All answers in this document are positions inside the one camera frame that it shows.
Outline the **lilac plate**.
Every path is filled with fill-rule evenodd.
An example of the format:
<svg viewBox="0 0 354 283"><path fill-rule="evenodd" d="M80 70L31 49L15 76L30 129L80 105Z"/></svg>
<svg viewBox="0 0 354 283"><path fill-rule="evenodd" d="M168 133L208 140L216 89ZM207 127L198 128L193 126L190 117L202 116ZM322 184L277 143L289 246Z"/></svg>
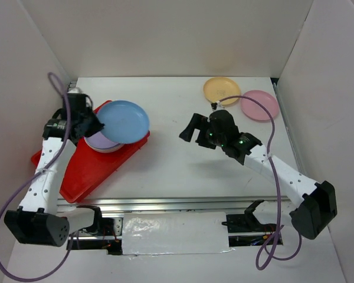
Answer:
<svg viewBox="0 0 354 283"><path fill-rule="evenodd" d="M123 145L106 138L101 132L90 137L84 137L84 141L94 151L100 153L110 153L120 149Z"/></svg>

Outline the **blue plate back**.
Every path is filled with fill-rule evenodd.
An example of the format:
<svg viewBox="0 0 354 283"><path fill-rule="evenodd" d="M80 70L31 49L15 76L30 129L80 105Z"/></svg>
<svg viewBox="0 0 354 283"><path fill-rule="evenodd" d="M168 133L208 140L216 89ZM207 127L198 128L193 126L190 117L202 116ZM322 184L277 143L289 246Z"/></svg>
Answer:
<svg viewBox="0 0 354 283"><path fill-rule="evenodd" d="M116 100L103 105L97 118L104 124L102 135L112 142L132 144L143 139L149 131L147 113L137 104Z"/></svg>

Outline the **orange plate back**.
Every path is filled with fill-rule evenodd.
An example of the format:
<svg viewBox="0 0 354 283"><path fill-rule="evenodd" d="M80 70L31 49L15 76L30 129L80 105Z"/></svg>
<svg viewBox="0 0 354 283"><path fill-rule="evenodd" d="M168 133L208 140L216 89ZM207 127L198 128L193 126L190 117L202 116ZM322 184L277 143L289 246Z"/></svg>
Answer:
<svg viewBox="0 0 354 283"><path fill-rule="evenodd" d="M207 80L203 86L205 98L211 103L225 98L221 105L224 107L235 104L240 98L241 90L238 84L227 77L213 77Z"/></svg>

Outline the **pink plate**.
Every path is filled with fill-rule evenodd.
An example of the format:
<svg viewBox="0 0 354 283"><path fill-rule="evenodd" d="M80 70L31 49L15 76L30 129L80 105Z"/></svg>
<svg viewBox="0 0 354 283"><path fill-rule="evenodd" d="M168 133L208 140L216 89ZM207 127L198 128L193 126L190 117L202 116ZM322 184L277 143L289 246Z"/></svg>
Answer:
<svg viewBox="0 0 354 283"><path fill-rule="evenodd" d="M278 116L280 112L278 102L271 94L261 90L251 90L244 93L243 98L240 100L241 110L248 118L261 122L270 120L265 110L253 100L266 108L273 119Z"/></svg>

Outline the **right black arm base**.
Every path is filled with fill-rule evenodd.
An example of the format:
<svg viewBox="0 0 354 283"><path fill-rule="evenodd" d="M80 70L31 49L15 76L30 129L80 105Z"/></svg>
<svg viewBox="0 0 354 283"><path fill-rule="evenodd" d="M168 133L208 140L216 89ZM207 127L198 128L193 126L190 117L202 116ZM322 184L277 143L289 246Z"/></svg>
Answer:
<svg viewBox="0 0 354 283"><path fill-rule="evenodd" d="M261 224L254 216L255 209L264 203L264 200L256 200L244 213L227 215L226 221L221 224L227 227L228 233L274 232L275 223Z"/></svg>

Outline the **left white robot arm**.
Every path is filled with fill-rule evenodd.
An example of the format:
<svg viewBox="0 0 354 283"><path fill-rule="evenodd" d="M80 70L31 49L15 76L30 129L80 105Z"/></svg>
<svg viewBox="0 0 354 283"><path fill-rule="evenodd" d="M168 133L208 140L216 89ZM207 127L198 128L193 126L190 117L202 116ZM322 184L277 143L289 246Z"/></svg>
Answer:
<svg viewBox="0 0 354 283"><path fill-rule="evenodd" d="M62 246L79 230L91 235L104 230L105 221L96 206L78 206L57 215L58 195L78 141L98 133L103 126L90 97L82 93L68 93L63 107L45 124L35 179L17 210L8 210L4 216L4 223L19 243Z"/></svg>

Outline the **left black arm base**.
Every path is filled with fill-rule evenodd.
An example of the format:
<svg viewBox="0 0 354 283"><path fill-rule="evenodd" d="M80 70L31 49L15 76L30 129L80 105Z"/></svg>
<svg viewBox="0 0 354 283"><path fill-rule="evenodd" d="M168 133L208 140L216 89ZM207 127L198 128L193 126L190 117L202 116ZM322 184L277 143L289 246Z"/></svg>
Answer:
<svg viewBox="0 0 354 283"><path fill-rule="evenodd" d="M118 236L122 235L122 218L105 218L101 209L97 206L79 206L78 208L88 208L94 211L93 224L80 231L92 236L113 236L114 241L118 242Z"/></svg>

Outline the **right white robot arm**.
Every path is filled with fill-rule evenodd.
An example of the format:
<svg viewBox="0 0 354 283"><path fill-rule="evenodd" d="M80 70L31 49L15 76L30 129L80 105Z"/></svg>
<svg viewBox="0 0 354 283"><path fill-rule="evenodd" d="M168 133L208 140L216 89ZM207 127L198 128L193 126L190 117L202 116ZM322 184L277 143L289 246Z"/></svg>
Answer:
<svg viewBox="0 0 354 283"><path fill-rule="evenodd" d="M189 124L179 134L184 141L191 141L199 131L196 143L216 149L220 147L230 158L262 175L269 182L279 181L280 190L296 207L289 212L287 224L301 236L315 239L337 215L334 186L319 183L267 153L262 142L250 133L240 132L233 116L226 110L217 110L209 117L193 114Z"/></svg>

